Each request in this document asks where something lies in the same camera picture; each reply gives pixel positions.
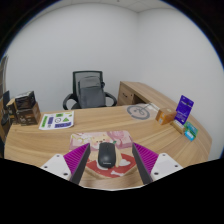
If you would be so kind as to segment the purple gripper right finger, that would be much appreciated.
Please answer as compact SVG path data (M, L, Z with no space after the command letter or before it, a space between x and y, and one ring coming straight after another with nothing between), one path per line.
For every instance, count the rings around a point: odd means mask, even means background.
M182 169L182 166L167 153L157 154L137 143L132 144L132 153L144 184L149 184Z

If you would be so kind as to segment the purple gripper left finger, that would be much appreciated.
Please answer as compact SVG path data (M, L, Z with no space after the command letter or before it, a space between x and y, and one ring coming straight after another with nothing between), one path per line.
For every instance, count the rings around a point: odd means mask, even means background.
M87 143L65 155L55 154L41 166L41 169L72 183L79 184L89 155L90 144Z

